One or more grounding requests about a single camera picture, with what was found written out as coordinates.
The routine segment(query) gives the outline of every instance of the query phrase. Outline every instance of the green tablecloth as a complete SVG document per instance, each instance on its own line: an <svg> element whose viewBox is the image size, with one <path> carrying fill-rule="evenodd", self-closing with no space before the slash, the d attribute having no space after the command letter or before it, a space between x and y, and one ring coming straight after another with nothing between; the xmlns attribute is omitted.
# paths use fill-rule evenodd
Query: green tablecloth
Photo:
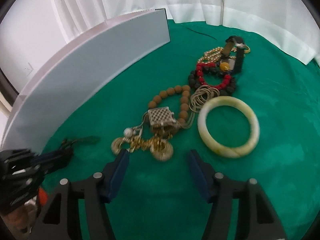
<svg viewBox="0 0 320 240"><path fill-rule="evenodd" d="M44 152L56 149L65 137L96 135L101 142L76 146L69 166L48 175L44 188L51 192L62 178L77 181L101 171L115 158L110 150L113 139L122 136L126 127L140 123L154 95L186 84L204 51L223 46L230 35L239 35L252 52L245 57L243 71L237 76L238 90L234 96L251 106L259 119L261 135L256 149L241 159L221 158L201 141L195 122L191 129L180 131L171 140L174 155L168 162L156 161L149 152L131 155L119 195L107 205L109 218L119 240L201 239L211 206L200 198L189 174L186 152L195 148L216 171L232 179L256 178L279 214L289 239L300 240L320 209L318 65L303 65L255 33L204 22L168 23L169 44L108 83L52 136ZM214 78L207 80L219 83ZM178 113L179 97L167 98L160 106L169 106ZM207 125L212 136L227 146L239 146L249 136L246 118L231 107L214 109ZM80 215L83 222L83 201ZM84 239L89 239L87 230L82 223Z"/></svg>

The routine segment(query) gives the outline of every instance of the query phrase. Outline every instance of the white curtain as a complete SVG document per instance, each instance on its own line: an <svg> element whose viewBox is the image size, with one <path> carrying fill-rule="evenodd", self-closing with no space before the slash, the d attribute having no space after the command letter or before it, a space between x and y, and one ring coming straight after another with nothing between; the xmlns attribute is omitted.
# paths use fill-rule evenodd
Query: white curtain
<svg viewBox="0 0 320 240"><path fill-rule="evenodd" d="M307 64L320 54L320 30L301 0L51 0L66 42L102 21L166 8L176 23L205 21L255 32Z"/></svg>

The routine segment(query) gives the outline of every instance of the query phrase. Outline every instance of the yellow bead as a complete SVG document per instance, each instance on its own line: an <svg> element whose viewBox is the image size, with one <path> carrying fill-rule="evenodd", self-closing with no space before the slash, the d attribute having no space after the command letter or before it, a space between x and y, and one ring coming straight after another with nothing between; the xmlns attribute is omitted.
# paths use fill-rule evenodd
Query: yellow bead
<svg viewBox="0 0 320 240"><path fill-rule="evenodd" d="M227 62L222 62L222 63L220 63L220 69L221 69L222 71L228 71L228 70L230 70L229 63L227 63Z"/></svg>

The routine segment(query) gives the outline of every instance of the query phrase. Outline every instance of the silver rivet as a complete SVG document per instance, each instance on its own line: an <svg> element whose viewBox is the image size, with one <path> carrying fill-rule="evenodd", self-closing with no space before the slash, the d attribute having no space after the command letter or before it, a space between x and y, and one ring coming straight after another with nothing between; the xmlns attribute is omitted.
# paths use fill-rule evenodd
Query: silver rivet
<svg viewBox="0 0 320 240"><path fill-rule="evenodd" d="M254 185L258 183L258 181L254 178L249 179L249 182L250 184L254 184Z"/></svg>
<svg viewBox="0 0 320 240"><path fill-rule="evenodd" d="M222 179L223 178L223 174L221 172L217 172L215 175L214 175L217 179Z"/></svg>
<svg viewBox="0 0 320 240"><path fill-rule="evenodd" d="M68 183L68 179L62 179L60 180L61 185L66 185Z"/></svg>
<svg viewBox="0 0 320 240"><path fill-rule="evenodd" d="M32 179L28 179L28 180L26 181L26 184L27 184L27 185L30 185L31 182L32 182Z"/></svg>
<svg viewBox="0 0 320 240"><path fill-rule="evenodd" d="M93 177L94 177L95 179L100 179L100 178L102 177L102 173L101 173L101 172L96 172L96 173L93 175Z"/></svg>

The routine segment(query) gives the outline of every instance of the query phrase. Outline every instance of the red bead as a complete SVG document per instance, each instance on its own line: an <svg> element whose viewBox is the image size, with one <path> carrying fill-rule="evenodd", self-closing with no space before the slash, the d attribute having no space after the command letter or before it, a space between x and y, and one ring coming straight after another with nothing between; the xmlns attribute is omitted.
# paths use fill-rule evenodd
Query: red bead
<svg viewBox="0 0 320 240"><path fill-rule="evenodd" d="M228 80L228 79L225 79L225 80L222 81L222 84L229 85L229 83L230 83L230 80Z"/></svg>

